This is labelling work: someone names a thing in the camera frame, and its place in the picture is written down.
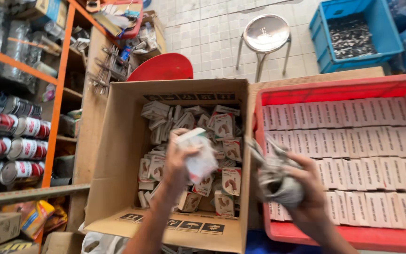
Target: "open cardboard box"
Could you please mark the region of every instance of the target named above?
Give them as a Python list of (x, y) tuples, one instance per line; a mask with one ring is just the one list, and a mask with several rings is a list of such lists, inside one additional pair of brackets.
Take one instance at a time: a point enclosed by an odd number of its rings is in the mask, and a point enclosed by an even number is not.
[[(251, 128), (251, 121), (250, 124), (246, 121), (247, 112), (253, 111), (248, 107), (254, 106), (247, 100), (248, 87), (246, 79), (113, 83), (88, 197), (85, 229), (133, 237), (142, 222), (146, 210), (139, 208), (137, 175), (140, 159), (154, 147), (150, 144), (148, 119), (140, 116), (144, 104), (151, 100), (185, 106), (238, 104), (247, 129)], [(170, 215), (163, 243), (244, 253), (250, 162), (248, 148), (244, 146), (239, 218), (216, 216), (213, 208), (202, 200), (199, 208), (206, 211)], [(210, 230), (210, 225), (220, 227)]]

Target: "wooden board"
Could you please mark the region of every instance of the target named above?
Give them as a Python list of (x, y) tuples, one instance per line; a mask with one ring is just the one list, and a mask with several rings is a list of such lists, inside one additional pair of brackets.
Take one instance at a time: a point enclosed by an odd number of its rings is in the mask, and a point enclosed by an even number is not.
[[(102, 47), (109, 47), (112, 43), (95, 27), (92, 28), (91, 42), (88, 53), (87, 71), (98, 75), (100, 67), (95, 58), (104, 60), (106, 54)], [(104, 111), (107, 96), (93, 93), (93, 85), (86, 74), (82, 95), (82, 122), (76, 147), (76, 161), (74, 163), (73, 184), (90, 183), (95, 167), (98, 145), (100, 143)], [(75, 195), (70, 200), (69, 221), (67, 231), (76, 231), (84, 222), (84, 206), (87, 195)]]
[[(253, 113), (255, 109), (256, 95), (258, 91), (266, 88), (273, 88), (278, 86), (294, 85), (294, 84), (305, 84), (305, 83), (315, 83), (324, 81), (334, 81), (334, 80), (347, 80), (347, 79), (361, 79), (361, 78), (375, 78), (385, 76), (382, 67), (371, 67), (352, 71), (340, 71), (327, 74), (320, 74), (314, 76), (306, 76), (294, 79), (282, 79), (269, 82), (255, 83), (250, 85), (249, 89), (249, 102), (251, 106), (250, 111), (247, 116), (247, 123), (250, 123), (250, 127), (245, 127), (245, 136), (254, 136), (253, 127), (251, 122), (253, 121)], [(262, 219), (262, 214), (258, 211), (258, 202), (260, 202), (256, 197), (258, 196), (258, 184), (256, 182), (257, 169), (252, 167), (250, 172), (250, 199), (249, 199), (249, 217), (248, 217), (248, 229), (264, 228), (264, 221)]]

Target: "blue plastic crate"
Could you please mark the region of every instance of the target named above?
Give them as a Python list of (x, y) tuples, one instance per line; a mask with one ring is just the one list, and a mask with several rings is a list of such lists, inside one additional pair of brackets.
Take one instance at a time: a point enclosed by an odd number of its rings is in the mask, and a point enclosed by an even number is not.
[[(336, 59), (327, 20), (350, 14), (364, 14), (372, 34), (377, 54)], [(386, 62), (403, 51), (402, 42), (389, 12), (386, 0), (329, 0), (319, 4), (309, 24), (311, 38), (318, 59), (320, 73), (335, 72), (338, 68), (350, 68)]]

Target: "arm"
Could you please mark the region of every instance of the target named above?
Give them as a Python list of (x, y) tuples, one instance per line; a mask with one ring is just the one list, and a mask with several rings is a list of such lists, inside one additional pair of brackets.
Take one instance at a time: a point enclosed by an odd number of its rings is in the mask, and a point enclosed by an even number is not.
[(170, 133), (167, 148), (165, 176), (151, 200), (142, 225), (127, 243), (123, 254), (156, 254), (161, 249), (162, 236), (175, 201), (187, 185), (188, 172), (184, 159), (198, 153), (199, 147), (180, 151), (175, 139), (189, 130), (177, 129)]
[(288, 153), (288, 157), (304, 169), (286, 168), (305, 190), (302, 203), (296, 209), (289, 209), (294, 224), (329, 253), (357, 254), (352, 245), (338, 233), (325, 212), (324, 188), (318, 180), (313, 160), (293, 153)]

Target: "red plastic crate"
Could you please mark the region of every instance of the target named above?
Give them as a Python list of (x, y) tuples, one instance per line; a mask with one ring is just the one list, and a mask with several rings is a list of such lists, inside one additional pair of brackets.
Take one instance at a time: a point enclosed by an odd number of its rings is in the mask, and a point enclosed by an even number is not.
[[(370, 97), (401, 97), (406, 94), (406, 75), (297, 84), (262, 89), (256, 97), (256, 141), (265, 151), (262, 106), (302, 102), (339, 101)], [(270, 239), (317, 245), (290, 222), (270, 221), (269, 205), (263, 205), (264, 226)], [(341, 235), (359, 250), (406, 252), (406, 230), (338, 226)]]

